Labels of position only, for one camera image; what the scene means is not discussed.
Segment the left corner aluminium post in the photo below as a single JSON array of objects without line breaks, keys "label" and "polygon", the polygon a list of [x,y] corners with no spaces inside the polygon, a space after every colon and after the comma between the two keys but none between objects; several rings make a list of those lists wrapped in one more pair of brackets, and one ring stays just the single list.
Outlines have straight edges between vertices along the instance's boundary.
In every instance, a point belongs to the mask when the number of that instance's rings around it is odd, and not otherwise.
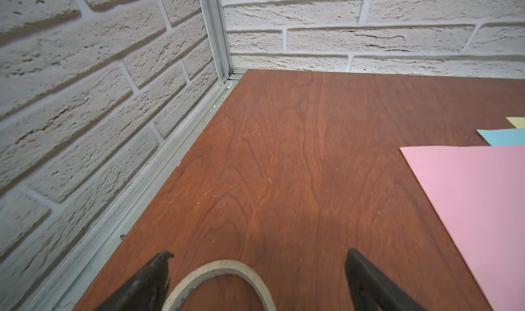
[{"label": "left corner aluminium post", "polygon": [[234,73],[221,0],[200,0],[213,61],[221,83]]}]

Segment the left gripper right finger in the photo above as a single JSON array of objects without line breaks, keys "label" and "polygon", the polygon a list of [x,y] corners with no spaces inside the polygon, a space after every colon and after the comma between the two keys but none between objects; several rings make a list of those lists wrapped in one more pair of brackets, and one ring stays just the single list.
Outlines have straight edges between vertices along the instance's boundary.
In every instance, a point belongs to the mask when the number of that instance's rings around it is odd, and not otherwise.
[{"label": "left gripper right finger", "polygon": [[424,309],[356,249],[347,252],[345,275],[355,310]]}]

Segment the light blue paper sheet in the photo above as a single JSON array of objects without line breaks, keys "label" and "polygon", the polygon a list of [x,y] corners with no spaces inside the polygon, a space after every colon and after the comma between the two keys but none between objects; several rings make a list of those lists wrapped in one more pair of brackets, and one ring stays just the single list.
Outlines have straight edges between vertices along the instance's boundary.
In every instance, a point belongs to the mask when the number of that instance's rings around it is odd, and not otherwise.
[{"label": "light blue paper sheet", "polygon": [[519,146],[525,145],[525,129],[497,129],[481,130],[477,133],[490,146]]}]

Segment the yellow paper sheet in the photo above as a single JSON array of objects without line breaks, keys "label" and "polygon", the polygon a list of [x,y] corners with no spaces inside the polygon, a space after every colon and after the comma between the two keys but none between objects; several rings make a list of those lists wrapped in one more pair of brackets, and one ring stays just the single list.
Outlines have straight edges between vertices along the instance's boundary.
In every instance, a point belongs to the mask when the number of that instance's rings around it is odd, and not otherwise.
[{"label": "yellow paper sheet", "polygon": [[525,128],[525,117],[506,117],[506,119],[517,129]]}]

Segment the clear tape roll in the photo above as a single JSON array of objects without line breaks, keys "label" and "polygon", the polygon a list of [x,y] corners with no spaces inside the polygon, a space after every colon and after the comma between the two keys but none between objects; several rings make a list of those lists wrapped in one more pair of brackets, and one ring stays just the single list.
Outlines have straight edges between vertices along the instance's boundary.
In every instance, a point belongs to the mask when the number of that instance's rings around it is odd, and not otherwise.
[{"label": "clear tape roll", "polygon": [[236,275],[257,293],[264,310],[276,311],[272,294],[252,268],[236,260],[216,260],[198,267],[184,277],[165,300],[162,310],[179,310],[188,295],[203,282],[221,275]]}]

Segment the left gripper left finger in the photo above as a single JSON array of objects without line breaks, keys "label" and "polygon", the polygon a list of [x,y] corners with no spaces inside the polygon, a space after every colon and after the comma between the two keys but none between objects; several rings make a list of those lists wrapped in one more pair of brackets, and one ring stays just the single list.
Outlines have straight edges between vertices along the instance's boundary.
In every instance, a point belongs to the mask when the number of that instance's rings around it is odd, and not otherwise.
[{"label": "left gripper left finger", "polygon": [[95,310],[161,310],[170,283],[168,260],[173,257],[168,251],[156,254]]}]

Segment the pink paper sheet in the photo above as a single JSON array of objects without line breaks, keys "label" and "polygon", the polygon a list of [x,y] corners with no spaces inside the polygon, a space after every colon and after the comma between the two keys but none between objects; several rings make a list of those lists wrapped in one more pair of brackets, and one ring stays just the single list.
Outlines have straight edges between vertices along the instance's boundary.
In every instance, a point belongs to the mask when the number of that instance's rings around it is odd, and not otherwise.
[{"label": "pink paper sheet", "polygon": [[494,310],[524,309],[524,146],[401,152]]}]

